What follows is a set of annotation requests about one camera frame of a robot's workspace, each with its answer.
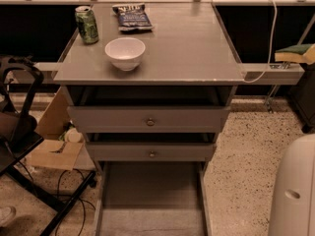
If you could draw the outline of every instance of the speckled floor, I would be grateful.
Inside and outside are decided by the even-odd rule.
[[[39,117],[44,107],[45,103],[35,103],[33,114]],[[302,124],[285,99],[277,98],[273,109],[274,113],[269,113],[261,97],[237,97],[232,102],[204,179],[213,236],[267,236],[278,165],[285,148],[304,136]],[[31,175],[36,184],[54,193],[62,172],[37,167]],[[67,172],[60,193],[69,194],[80,180],[77,171]],[[97,187],[88,187],[81,198],[95,205]],[[81,235],[90,235],[95,211],[91,204],[84,204],[86,218]],[[0,229],[0,235],[5,236],[39,235],[55,214],[5,175],[0,178],[0,206],[17,209],[13,222]],[[78,235],[83,220],[83,206],[77,202],[56,235]]]

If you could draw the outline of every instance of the shoe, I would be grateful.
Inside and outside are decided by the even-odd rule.
[[[0,207],[0,227],[7,226],[16,215],[16,209],[11,206]]]

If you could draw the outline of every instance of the black snack bag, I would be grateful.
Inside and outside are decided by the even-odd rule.
[[[153,26],[145,13],[145,4],[117,4],[112,10],[118,15],[119,30],[151,30]]]

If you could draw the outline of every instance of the white cable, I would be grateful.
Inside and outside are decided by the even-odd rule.
[[[262,72],[262,74],[261,74],[258,78],[254,79],[254,80],[252,80],[252,81],[246,81],[246,80],[244,79],[244,83],[250,84],[250,83],[255,83],[255,82],[257,82],[258,80],[260,80],[260,79],[264,76],[264,74],[267,72],[267,70],[268,70],[268,68],[269,68],[269,66],[270,66],[270,59],[271,59],[272,50],[273,50],[274,31],[275,31],[275,25],[276,25],[276,19],[277,19],[278,9],[277,9],[277,5],[276,5],[275,0],[269,0],[269,1],[271,1],[271,2],[273,3],[273,5],[274,5],[275,14],[274,14],[274,19],[273,19],[272,31],[271,31],[271,34],[270,34],[269,55],[268,55],[268,61],[267,61],[267,64],[266,64],[266,68],[265,68],[265,70]]]

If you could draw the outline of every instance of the countertop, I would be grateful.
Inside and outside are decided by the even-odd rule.
[[[99,41],[75,39],[54,78],[60,85],[239,85],[240,65],[224,36],[211,3],[146,3],[152,31],[118,29],[113,4],[94,5]],[[113,67],[104,46],[117,37],[144,41],[146,53],[135,70]]]

